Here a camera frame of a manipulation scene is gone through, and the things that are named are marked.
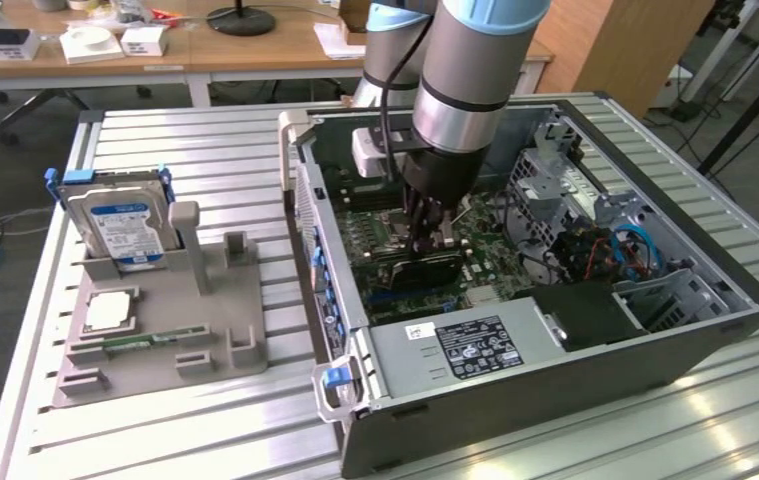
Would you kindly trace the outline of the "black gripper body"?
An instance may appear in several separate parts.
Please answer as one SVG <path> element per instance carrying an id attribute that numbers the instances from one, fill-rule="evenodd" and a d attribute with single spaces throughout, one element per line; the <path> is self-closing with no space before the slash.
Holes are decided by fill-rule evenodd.
<path id="1" fill-rule="evenodd" d="M 453 209 L 474 187 L 486 156 L 486 148 L 467 153 L 417 150 L 404 158 L 402 177 L 422 198 Z"/>

